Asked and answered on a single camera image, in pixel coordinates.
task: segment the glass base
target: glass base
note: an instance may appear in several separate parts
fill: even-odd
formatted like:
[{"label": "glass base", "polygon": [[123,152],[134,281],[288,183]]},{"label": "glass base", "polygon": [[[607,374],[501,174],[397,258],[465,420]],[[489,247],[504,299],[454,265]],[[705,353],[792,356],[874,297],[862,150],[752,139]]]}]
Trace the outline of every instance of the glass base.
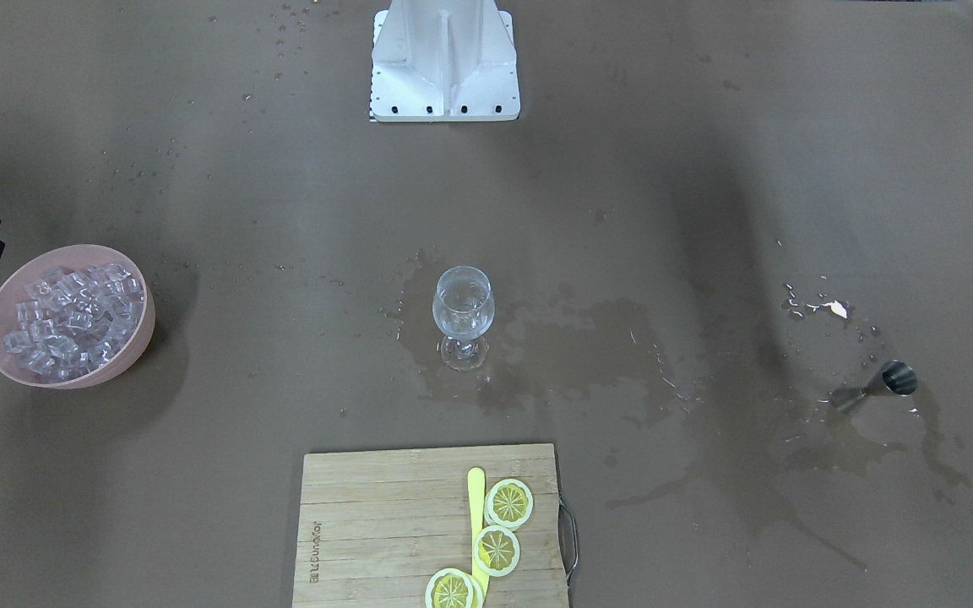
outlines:
[{"label": "glass base", "polygon": [[441,353],[441,361],[456,371],[474,370],[483,365],[487,360],[487,342],[483,338],[476,339],[456,339],[445,338],[438,343],[438,351]]}]

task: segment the small white debris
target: small white debris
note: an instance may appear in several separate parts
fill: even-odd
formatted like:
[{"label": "small white debris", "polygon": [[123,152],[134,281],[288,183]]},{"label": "small white debris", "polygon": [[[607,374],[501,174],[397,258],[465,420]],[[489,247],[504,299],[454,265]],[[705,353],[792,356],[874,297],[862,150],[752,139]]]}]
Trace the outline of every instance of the small white debris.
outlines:
[{"label": "small white debris", "polygon": [[828,308],[828,311],[830,311],[831,314],[833,314],[833,315],[835,315],[837,317],[840,317],[840,318],[843,318],[843,319],[847,319],[850,316],[850,314],[848,313],[848,311],[846,311],[846,307],[845,307],[845,305],[843,305],[842,301],[839,301],[839,300],[827,301],[827,303],[825,303],[823,305],[824,305],[824,307],[827,307]]}]

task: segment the metal jigger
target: metal jigger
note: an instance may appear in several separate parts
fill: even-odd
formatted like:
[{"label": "metal jigger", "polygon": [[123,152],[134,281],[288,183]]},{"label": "metal jigger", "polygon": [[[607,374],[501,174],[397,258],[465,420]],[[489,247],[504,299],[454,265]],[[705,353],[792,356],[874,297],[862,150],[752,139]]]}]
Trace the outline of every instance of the metal jigger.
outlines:
[{"label": "metal jigger", "polygon": [[906,397],[918,388],[915,370],[903,361],[889,361],[864,388],[841,388],[831,394],[830,403],[842,415],[852,415],[867,397]]}]

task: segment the glass stem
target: glass stem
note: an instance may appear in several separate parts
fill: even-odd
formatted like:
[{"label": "glass stem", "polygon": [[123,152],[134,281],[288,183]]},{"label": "glass stem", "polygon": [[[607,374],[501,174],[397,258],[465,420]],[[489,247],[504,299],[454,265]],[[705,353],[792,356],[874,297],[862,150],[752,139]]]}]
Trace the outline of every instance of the glass stem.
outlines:
[{"label": "glass stem", "polygon": [[475,339],[468,339],[464,341],[463,339],[452,339],[453,345],[456,346],[456,358],[457,359],[467,359],[474,357],[476,351],[479,350],[479,343]]}]

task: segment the pink bowl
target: pink bowl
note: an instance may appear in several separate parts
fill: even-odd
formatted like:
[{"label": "pink bowl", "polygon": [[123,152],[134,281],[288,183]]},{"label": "pink bowl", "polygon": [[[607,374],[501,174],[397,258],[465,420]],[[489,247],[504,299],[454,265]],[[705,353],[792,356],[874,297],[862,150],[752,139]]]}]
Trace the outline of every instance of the pink bowl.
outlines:
[{"label": "pink bowl", "polygon": [[[3,345],[3,336],[16,327],[17,301],[28,300],[27,294],[24,293],[24,286],[38,280],[40,274],[43,274],[44,270],[51,266],[64,266],[66,269],[79,270],[85,266],[101,266],[111,264],[111,262],[119,262],[125,269],[130,270],[145,290],[145,305],[142,308],[142,320],[138,323],[138,328],[134,330],[134,334],[130,336],[122,350],[119,350],[118,354],[115,354],[115,357],[112,357],[111,361],[105,363],[100,369],[66,382],[55,384],[37,382],[35,374],[20,369],[14,361],[13,355],[7,353],[7,349]],[[152,292],[149,291],[145,277],[132,259],[125,257],[111,247],[100,245],[62,247],[62,249],[49,251],[32,259],[31,262],[17,269],[16,273],[11,274],[7,282],[4,282],[3,287],[0,287],[0,371],[10,380],[26,386],[38,386],[38,388],[86,388],[86,386],[101,384],[119,376],[129,366],[134,365],[134,362],[144,353],[149,340],[152,339],[153,327],[155,327],[155,307],[152,305]]]}]

